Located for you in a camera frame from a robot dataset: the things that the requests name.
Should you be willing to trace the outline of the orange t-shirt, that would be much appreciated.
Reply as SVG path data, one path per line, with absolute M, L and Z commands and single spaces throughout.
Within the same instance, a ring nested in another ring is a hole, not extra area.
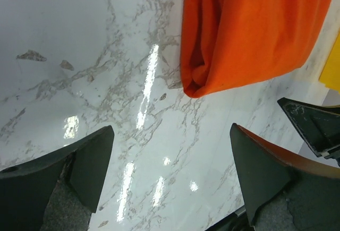
M 184 93 L 199 98 L 298 69 L 315 46 L 331 1 L 184 0 Z

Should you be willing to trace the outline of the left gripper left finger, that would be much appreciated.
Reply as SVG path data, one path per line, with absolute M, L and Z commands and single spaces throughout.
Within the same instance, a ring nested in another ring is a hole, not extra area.
M 112 153 L 105 126 L 34 160 L 1 170 L 1 230 L 88 230 Z

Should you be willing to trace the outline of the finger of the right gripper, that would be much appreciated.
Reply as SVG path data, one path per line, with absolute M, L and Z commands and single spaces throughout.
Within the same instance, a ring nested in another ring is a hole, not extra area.
M 339 105 L 317 106 L 288 98 L 277 102 L 317 157 L 339 159 Z

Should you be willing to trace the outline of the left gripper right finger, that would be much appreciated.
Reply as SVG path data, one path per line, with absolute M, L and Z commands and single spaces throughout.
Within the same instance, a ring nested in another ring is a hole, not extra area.
M 339 230 L 339 168 L 304 158 L 234 123 L 232 153 L 255 230 Z

